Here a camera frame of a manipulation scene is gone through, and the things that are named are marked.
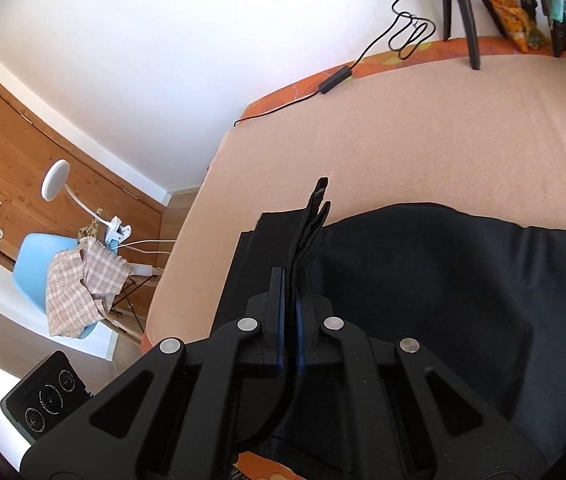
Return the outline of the black pants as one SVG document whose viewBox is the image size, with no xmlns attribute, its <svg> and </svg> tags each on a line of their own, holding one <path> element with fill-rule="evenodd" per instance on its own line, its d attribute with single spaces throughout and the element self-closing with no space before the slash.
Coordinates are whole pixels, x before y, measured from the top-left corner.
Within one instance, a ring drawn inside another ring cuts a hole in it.
<svg viewBox="0 0 566 480">
<path fill-rule="evenodd" d="M 306 208 L 266 212 L 240 236 L 214 325 L 299 262 L 337 316 L 379 340 L 424 344 L 566 479 L 566 230 L 437 204 L 328 223 L 326 188 L 320 179 Z"/>
</svg>

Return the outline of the pink plaid cloth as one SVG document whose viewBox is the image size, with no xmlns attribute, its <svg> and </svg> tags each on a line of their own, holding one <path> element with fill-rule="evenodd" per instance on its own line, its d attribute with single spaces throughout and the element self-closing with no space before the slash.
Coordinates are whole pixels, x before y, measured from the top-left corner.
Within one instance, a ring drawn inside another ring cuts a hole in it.
<svg viewBox="0 0 566 480">
<path fill-rule="evenodd" d="M 80 338 L 106 318 L 130 275 L 130 263 L 94 237 L 83 237 L 75 248 L 58 252 L 46 274 L 50 335 Z"/>
</svg>

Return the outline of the white clip desk lamp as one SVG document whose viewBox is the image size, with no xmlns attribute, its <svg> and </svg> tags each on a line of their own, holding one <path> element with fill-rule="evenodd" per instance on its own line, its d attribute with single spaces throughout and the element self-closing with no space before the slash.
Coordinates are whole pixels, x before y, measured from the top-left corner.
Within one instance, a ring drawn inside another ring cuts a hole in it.
<svg viewBox="0 0 566 480">
<path fill-rule="evenodd" d="M 70 163 L 68 160 L 56 160 L 43 178 L 41 184 L 42 198 L 46 202 L 52 202 L 56 200 L 61 192 L 66 192 L 74 203 L 91 217 L 91 226 L 95 224 L 97 229 L 100 226 L 104 226 L 105 234 L 103 237 L 103 245 L 116 254 L 122 247 L 122 243 L 131 236 L 132 226 L 125 226 L 117 216 L 113 216 L 111 219 L 107 220 L 103 218 L 101 214 L 98 214 L 93 209 L 86 206 L 68 185 L 69 174 Z"/>
</svg>

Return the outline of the light blue chair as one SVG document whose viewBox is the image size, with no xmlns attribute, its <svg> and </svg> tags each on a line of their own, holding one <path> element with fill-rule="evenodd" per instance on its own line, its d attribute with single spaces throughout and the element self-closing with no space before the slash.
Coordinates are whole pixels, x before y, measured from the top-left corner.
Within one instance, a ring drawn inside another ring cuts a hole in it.
<svg viewBox="0 0 566 480">
<path fill-rule="evenodd" d="M 77 247 L 75 238 L 48 233 L 30 233 L 22 241 L 13 268 L 13 282 L 43 314 L 46 314 L 48 267 L 56 254 Z"/>
</svg>

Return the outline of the wooden door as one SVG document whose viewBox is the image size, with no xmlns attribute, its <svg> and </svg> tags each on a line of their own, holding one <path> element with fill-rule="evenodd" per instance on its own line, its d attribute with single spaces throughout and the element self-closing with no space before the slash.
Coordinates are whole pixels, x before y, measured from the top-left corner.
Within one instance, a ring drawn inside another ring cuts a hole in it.
<svg viewBox="0 0 566 480">
<path fill-rule="evenodd" d="M 0 265 L 12 270 L 29 233 L 75 236 L 91 218 L 66 192 L 46 202 L 41 184 L 59 159 L 86 206 L 132 226 L 134 240 L 160 233 L 164 206 L 65 140 L 0 84 Z"/>
</svg>

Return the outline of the orange patterned folded umbrella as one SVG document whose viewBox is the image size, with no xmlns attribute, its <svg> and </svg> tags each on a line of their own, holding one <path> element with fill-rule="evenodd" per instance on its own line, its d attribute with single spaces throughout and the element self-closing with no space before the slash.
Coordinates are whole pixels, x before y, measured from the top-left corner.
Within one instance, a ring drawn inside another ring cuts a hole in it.
<svg viewBox="0 0 566 480">
<path fill-rule="evenodd" d="M 550 45 L 550 40 L 538 29 L 528 13 L 519 5 L 518 0 L 490 0 L 496 14 L 518 50 L 528 53 Z"/>
</svg>

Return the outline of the black mini tripod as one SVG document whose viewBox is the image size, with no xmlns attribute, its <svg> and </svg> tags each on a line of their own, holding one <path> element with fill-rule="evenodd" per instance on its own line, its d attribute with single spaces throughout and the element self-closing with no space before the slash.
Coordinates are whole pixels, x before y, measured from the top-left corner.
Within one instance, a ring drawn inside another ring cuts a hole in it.
<svg viewBox="0 0 566 480">
<path fill-rule="evenodd" d="M 476 23 L 474 18 L 474 12 L 472 3 L 470 0 L 456 0 L 458 2 L 458 7 L 460 8 L 461 18 L 463 21 L 463 26 L 466 36 L 466 44 L 468 49 L 469 64 L 473 70 L 480 70 L 480 49 L 479 41 L 476 31 Z M 492 18 L 493 23 L 496 25 L 496 29 L 499 34 L 507 39 L 507 32 L 499 15 L 496 13 L 496 8 L 494 7 L 491 0 L 480 0 L 486 7 L 490 18 Z M 452 27 L 452 0 L 442 0 L 443 7 L 443 40 L 448 41 L 451 39 L 451 27 Z"/>
</svg>

